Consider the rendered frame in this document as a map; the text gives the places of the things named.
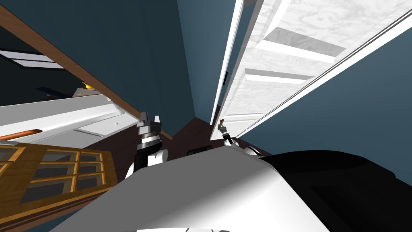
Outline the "copper curved bar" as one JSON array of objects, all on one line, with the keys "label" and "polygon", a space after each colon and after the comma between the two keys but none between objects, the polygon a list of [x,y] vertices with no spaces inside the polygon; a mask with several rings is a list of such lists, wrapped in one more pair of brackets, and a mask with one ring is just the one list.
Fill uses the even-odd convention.
[{"label": "copper curved bar", "polygon": [[21,137],[26,137],[29,135],[34,135],[34,134],[38,134],[43,132],[40,129],[32,129],[32,130],[26,130],[26,131],[22,131],[22,132],[18,132],[18,133],[13,133],[13,134],[9,134],[9,135],[5,135],[5,136],[0,136],[0,140],[4,140],[4,141],[9,141],[9,140],[13,140],[13,139],[18,139]]}]

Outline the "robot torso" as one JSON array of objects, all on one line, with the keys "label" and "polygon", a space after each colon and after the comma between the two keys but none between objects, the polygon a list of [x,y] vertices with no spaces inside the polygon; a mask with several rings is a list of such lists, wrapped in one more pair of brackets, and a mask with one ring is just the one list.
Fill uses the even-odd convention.
[{"label": "robot torso", "polygon": [[230,146],[145,167],[50,232],[329,232],[267,162]]}]

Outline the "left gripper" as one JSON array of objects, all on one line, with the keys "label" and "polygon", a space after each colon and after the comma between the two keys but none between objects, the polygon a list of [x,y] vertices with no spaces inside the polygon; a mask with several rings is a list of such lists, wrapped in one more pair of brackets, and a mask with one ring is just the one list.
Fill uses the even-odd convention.
[{"label": "left gripper", "polygon": [[140,115],[140,122],[136,124],[138,134],[144,135],[149,133],[161,132],[160,116],[156,115],[154,121],[149,121],[147,112],[142,112]]}]

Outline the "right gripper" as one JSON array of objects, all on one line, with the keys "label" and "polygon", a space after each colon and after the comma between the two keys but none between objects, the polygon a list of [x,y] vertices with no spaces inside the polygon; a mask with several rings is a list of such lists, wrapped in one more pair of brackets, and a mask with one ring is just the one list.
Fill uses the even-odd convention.
[{"label": "right gripper", "polygon": [[218,130],[222,133],[224,141],[232,142],[230,134],[227,132],[227,128],[223,125],[219,125]]}]

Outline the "white panelled door leaf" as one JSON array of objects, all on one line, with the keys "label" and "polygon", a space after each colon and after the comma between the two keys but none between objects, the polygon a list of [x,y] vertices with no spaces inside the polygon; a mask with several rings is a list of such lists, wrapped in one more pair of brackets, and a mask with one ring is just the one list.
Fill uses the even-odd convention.
[{"label": "white panelled door leaf", "polygon": [[258,0],[218,119],[245,134],[410,10],[412,0]]}]

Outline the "white cabinet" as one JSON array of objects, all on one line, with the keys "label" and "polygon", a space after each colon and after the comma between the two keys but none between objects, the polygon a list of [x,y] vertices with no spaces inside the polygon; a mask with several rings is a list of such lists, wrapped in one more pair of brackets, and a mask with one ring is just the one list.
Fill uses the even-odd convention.
[{"label": "white cabinet", "polygon": [[5,144],[84,148],[137,122],[102,94],[0,107],[0,136],[32,129],[43,131]]}]

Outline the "wooden cabinet with glass panes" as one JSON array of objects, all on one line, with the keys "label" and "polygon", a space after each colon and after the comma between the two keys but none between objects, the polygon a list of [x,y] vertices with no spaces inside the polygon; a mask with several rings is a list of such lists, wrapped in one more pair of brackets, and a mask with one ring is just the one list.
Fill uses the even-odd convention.
[{"label": "wooden cabinet with glass panes", "polygon": [[0,140],[0,232],[78,210],[116,184],[109,151]]}]

